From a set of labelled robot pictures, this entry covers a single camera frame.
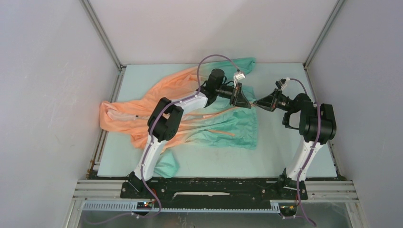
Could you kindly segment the teal and orange jacket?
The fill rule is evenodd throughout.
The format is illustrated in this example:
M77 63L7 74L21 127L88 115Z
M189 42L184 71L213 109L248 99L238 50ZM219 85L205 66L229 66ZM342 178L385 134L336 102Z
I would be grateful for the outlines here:
M237 70L251 73L256 65L253 57L239 58L232 62L219 61L191 67L159 80L140 99L109 102L99 108L100 127L109 135L123 134L123 146L110 146L101 159L98 175L123 177L137 166L148 138L148 119L162 97L177 99L197 90L198 81L205 81L213 69L221 69L231 76ZM255 108L231 106L228 99L218 97L211 105L185 114L178 133L164 146L155 167L158 175L175 176L180 168L173 150L181 145L200 148L202 154L210 148L240 148L254 150L258 144L258 120Z

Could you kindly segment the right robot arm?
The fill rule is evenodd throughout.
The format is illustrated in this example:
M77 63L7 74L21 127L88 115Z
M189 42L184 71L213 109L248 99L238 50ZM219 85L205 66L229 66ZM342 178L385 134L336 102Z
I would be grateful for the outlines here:
M290 198L301 182L317 152L336 135L336 118L331 104L314 104L307 94L300 93L294 99L275 89L268 96L253 104L266 111L283 110L282 124L297 130L301 141L294 158L279 175L276 191L284 199Z

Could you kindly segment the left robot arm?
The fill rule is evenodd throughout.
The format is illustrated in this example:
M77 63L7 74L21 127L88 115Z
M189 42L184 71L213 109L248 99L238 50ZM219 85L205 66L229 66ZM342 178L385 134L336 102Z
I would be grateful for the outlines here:
M245 74L237 70L233 76L233 85L224 83L224 78L224 71L213 69L205 84L198 84L197 90L190 95L176 100L166 97L159 100L147 122L148 138L140 161L129 174L128 182L137 197L148 196L150 184L147 181L153 177L160 153L177 134L184 115L211 105L218 96L227 98L232 106L251 108L240 83Z

